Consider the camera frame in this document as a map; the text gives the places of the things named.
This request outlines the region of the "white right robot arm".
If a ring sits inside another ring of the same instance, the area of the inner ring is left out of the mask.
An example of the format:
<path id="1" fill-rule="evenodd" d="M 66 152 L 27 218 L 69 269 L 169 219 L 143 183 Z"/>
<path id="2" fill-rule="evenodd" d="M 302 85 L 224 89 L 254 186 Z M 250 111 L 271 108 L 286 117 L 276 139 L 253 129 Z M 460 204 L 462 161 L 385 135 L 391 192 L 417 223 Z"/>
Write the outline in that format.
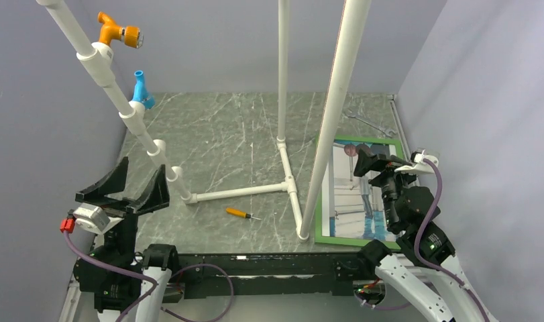
<path id="1" fill-rule="evenodd" d="M 381 190 L 387 230 L 397 235 L 401 253 L 432 287 L 377 239 L 358 252 L 358 272 L 390 284 L 428 321 L 495 321 L 464 273 L 451 240 L 434 223 L 443 192 L 438 165 L 438 157 L 426 150 L 412 153 L 410 160 L 358 150 L 354 176 L 377 172 L 368 182 Z"/>

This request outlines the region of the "green wooden photo frame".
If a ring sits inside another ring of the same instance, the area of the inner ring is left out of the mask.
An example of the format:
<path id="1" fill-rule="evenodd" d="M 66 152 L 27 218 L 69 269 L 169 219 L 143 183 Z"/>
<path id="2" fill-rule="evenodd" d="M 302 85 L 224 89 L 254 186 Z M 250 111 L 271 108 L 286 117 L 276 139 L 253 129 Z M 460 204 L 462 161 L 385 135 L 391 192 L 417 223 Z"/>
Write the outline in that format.
<path id="1" fill-rule="evenodd" d="M 363 149 L 404 157 L 399 140 L 336 136 L 315 207 L 315 242 L 363 247 L 378 240 L 397 250 L 396 236 L 387 230 L 382 191 L 368 183 L 378 173 L 353 174 Z"/>

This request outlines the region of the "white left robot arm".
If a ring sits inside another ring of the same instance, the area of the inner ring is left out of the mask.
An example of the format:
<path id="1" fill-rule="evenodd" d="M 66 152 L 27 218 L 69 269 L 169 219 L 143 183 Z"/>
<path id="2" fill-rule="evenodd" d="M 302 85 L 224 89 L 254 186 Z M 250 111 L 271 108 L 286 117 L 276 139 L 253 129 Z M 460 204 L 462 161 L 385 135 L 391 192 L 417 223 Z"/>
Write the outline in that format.
<path id="1" fill-rule="evenodd" d="M 180 272 L 175 246 L 152 244 L 135 250 L 138 218 L 167 208 L 166 168 L 159 166 L 136 199 L 114 198 L 124 191 L 129 159 L 122 158 L 103 178 L 76 193 L 79 203 L 60 231 L 78 258 L 73 276 L 91 293 L 101 321 L 155 321 L 164 290 Z"/>

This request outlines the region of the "white PVC pipe stand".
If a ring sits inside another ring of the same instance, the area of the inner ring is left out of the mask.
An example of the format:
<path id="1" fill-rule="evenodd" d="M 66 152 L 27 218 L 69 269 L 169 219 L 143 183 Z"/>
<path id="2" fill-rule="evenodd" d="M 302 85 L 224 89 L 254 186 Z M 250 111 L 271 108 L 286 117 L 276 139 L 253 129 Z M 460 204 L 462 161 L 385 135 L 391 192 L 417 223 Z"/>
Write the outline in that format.
<path id="1" fill-rule="evenodd" d="M 172 166 L 166 157 L 166 142 L 155 140 L 148 133 L 143 122 L 145 107 L 136 101 L 126 101 L 110 68 L 113 59 L 110 46 L 100 42 L 90 42 L 64 1 L 39 1 L 39 5 L 44 7 L 56 22 L 74 48 L 78 61 L 83 65 L 96 85 L 105 91 L 118 110 L 122 122 L 146 149 L 151 161 L 157 166 L 165 165 L 168 167 L 166 180 L 174 184 L 184 203 L 193 204 L 199 201 L 284 191 L 288 193 L 292 205 L 296 235 L 301 241 L 308 240 L 311 221 L 315 213 L 315 203 L 321 191 L 321 183 L 327 168 L 330 147 L 337 132 L 349 81 L 358 55 L 362 32 L 371 6 L 370 1 L 346 1 L 343 6 L 337 46 L 331 67 L 331 83 L 323 110 L 305 209 L 301 209 L 299 205 L 295 177 L 292 173 L 285 143 L 288 25 L 290 15 L 288 1 L 278 2 L 278 133 L 276 146 L 284 170 L 284 181 L 277 184 L 202 194 L 193 194 L 187 189 L 183 180 L 182 168 Z"/>

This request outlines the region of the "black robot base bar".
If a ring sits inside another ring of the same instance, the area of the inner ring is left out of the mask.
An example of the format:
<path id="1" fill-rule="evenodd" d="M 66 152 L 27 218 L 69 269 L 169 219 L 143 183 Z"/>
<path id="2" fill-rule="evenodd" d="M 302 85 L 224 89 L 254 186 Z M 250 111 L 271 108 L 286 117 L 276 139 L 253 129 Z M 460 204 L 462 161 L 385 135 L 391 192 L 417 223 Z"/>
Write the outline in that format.
<path id="1" fill-rule="evenodd" d="M 351 296 L 376 279 L 357 252 L 181 254 L 193 269 L 170 279 L 164 303 L 207 297 L 327 293 Z"/>

